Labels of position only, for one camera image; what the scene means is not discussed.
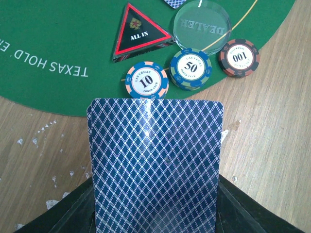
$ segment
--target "wooden surface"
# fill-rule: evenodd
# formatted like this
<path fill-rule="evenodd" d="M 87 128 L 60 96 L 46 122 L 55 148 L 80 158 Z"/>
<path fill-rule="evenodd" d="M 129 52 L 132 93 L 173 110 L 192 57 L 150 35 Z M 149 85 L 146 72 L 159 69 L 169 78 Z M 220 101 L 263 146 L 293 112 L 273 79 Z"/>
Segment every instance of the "wooden surface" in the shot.
<path fill-rule="evenodd" d="M 192 97 L 218 100 L 225 106 L 224 130 L 229 133 L 222 144 L 221 174 L 308 233 L 310 22 L 311 1 L 297 0 L 260 51 L 261 63 L 253 75 L 227 78 Z M 17 143 L 21 138 L 22 145 Z M 16 224 L 44 213 L 48 200 L 61 200 L 90 171 L 85 117 L 44 113 L 0 98 L 1 233 L 13 232 Z"/>

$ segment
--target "green felt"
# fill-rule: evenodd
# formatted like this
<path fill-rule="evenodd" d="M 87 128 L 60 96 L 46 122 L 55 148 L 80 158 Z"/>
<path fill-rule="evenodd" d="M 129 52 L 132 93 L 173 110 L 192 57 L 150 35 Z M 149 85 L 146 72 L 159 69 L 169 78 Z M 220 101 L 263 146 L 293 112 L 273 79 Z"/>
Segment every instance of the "green felt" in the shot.
<path fill-rule="evenodd" d="M 230 15 L 234 26 L 254 0 L 215 0 Z M 128 60 L 113 63 L 112 53 L 123 14 L 125 0 L 3 0 L 0 14 L 0 95 L 18 103 L 53 113 L 85 116 L 94 98 L 129 98 L 121 79 L 130 67 L 141 61 L 152 61 L 168 67 L 179 51 L 168 46 Z M 132 0 L 138 9 L 164 29 L 173 33 L 173 20 L 178 9 L 164 0 Z M 275 33 L 290 11 L 294 0 L 258 0 L 253 10 L 232 32 L 231 38 L 245 38 L 261 48 Z M 43 65 L 25 62 L 15 52 L 36 56 Z M 54 72 L 51 63 L 61 64 Z M 168 99 L 184 99 L 219 82 L 226 75 L 211 56 L 213 73 L 204 88 L 187 92 L 172 83 Z M 72 68 L 71 75 L 67 67 Z M 79 69 L 80 76 L 73 76 Z"/>

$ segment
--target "black and red poker chip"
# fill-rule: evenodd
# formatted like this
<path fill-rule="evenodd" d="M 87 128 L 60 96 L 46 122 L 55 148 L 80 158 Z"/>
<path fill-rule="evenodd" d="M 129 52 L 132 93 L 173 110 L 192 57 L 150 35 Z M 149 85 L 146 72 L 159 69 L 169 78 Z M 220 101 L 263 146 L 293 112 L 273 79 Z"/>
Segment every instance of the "black and red poker chip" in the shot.
<path fill-rule="evenodd" d="M 222 48 L 218 60 L 224 73 L 230 77 L 240 78 L 250 75 L 257 69 L 260 55 L 252 42 L 245 39 L 233 39 Z"/>

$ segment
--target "yellow line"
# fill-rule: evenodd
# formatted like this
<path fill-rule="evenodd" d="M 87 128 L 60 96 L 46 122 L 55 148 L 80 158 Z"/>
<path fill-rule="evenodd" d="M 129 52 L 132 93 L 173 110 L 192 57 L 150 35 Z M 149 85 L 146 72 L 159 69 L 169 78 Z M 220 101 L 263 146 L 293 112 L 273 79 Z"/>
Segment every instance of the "yellow line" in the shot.
<path fill-rule="evenodd" d="M 239 24 L 246 18 L 246 16 L 251 12 L 251 10 L 254 8 L 254 6 L 256 5 L 256 3 L 258 2 L 258 0 L 255 0 L 253 5 L 248 9 L 248 11 L 245 13 L 245 15 L 239 20 L 239 22 L 236 23 L 236 25 L 233 26 L 233 28 L 231 29 L 231 31 L 233 31 L 234 29 L 236 29 L 236 27 L 239 26 Z M 202 51 L 207 50 L 208 48 L 212 47 L 214 44 L 216 44 L 217 42 L 219 42 L 221 39 L 223 39 L 230 31 L 226 32 L 224 35 L 222 35 L 220 38 L 218 38 L 216 41 L 214 41 L 213 43 L 211 43 L 209 46 L 207 46 L 206 48 L 202 49 Z"/>

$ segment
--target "blue playing card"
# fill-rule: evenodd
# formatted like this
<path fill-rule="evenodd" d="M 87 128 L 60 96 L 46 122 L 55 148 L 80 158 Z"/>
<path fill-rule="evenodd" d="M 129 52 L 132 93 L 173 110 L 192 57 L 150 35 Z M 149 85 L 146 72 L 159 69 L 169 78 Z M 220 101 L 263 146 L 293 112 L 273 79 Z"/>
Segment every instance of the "blue playing card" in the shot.
<path fill-rule="evenodd" d="M 172 8 L 176 9 L 181 4 L 183 4 L 186 0 L 165 0 L 165 2 L 170 5 Z"/>
<path fill-rule="evenodd" d="M 87 110 L 98 233 L 213 233 L 223 106 L 96 99 Z"/>

